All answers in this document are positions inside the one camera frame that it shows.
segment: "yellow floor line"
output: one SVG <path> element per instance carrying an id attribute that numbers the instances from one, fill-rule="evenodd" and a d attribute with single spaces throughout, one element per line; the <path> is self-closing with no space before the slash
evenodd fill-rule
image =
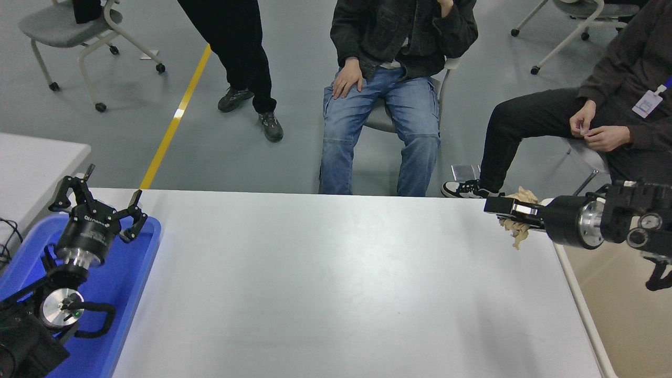
<path id="1" fill-rule="evenodd" d="M 168 146 L 170 146 L 170 142 L 173 140 L 173 136 L 175 135 L 175 131 L 177 131 L 179 122 L 182 120 L 184 111 L 186 110 L 187 105 L 189 105 L 189 101 L 192 98 L 192 94 L 194 94 L 196 84 L 198 84 L 198 81 L 201 78 L 201 74 L 203 73 L 203 70 L 206 68 L 206 63 L 208 62 L 210 53 L 211 53 L 210 45 L 207 45 L 206 49 L 203 51 L 203 55 L 201 56 L 200 62 L 198 62 L 198 66 L 196 66 L 196 70 L 194 71 L 192 80 L 189 82 L 189 86 L 187 86 L 187 90 L 184 92 L 184 96 L 182 96 L 182 101 L 180 101 L 179 106 L 175 111 L 175 115 L 173 115 L 173 120 L 170 122 L 170 126 L 168 126 L 168 130 L 166 130 L 165 135 L 163 135 L 163 140 L 161 141 L 161 144 L 159 145 L 157 152 L 154 154 L 154 159 L 152 159 L 152 162 L 149 164 L 147 172 L 144 174 L 144 178 L 142 179 L 142 183 L 140 184 L 140 189 L 149 189 L 149 187 L 152 185 L 154 176 L 157 174 L 157 171 L 159 170 L 161 161 L 163 160 L 163 157 L 165 156 L 166 151 L 168 150 Z"/>

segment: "black shoe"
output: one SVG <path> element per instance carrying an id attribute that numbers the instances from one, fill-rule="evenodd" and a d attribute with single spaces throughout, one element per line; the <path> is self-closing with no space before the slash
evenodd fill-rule
<path id="1" fill-rule="evenodd" d="M 245 100 L 252 98 L 254 93 L 249 89 L 242 89 L 240 91 L 229 88 L 224 97 L 217 103 L 217 108 L 224 113 L 236 110 Z"/>
<path id="2" fill-rule="evenodd" d="M 273 112 L 261 113 L 259 115 L 259 122 L 263 126 L 263 134 L 271 142 L 279 142 L 282 140 L 282 126 Z"/>
<path id="3" fill-rule="evenodd" d="M 504 193 L 495 193 L 480 187 L 480 181 L 447 181 L 441 186 L 441 193 L 448 198 L 488 198 L 502 197 Z"/>

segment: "jeans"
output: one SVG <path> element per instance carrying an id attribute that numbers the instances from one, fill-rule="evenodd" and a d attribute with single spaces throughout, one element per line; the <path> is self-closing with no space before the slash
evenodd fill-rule
<path id="1" fill-rule="evenodd" d="M 404 69 L 376 68 L 364 88 L 356 84 L 346 98 L 334 99 L 333 82 L 325 88 L 321 191 L 352 194 L 355 145 L 377 98 L 385 99 L 404 147 L 397 196 L 425 196 L 439 149 L 439 105 L 428 77 L 401 80 Z"/>

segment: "crumpled paper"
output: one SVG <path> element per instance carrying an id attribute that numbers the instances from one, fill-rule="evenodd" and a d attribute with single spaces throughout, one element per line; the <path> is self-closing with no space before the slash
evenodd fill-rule
<path id="1" fill-rule="evenodd" d="M 518 187 L 518 193 L 509 194 L 507 197 L 522 202 L 539 203 L 539 198 L 531 190 L 524 189 L 522 186 Z M 512 231 L 511 236 L 514 238 L 512 246 L 520 250 L 520 242 L 528 238 L 530 226 L 525 223 L 514 222 L 511 219 L 500 219 L 499 224 L 507 231 Z"/>

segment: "lanyard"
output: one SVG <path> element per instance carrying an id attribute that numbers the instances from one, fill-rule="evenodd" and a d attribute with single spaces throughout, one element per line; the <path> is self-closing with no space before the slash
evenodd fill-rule
<path id="1" fill-rule="evenodd" d="M 665 84 L 659 85 L 658 89 L 656 90 L 656 95 L 659 95 L 663 93 L 667 88 L 672 87 L 672 76 L 665 82 Z"/>

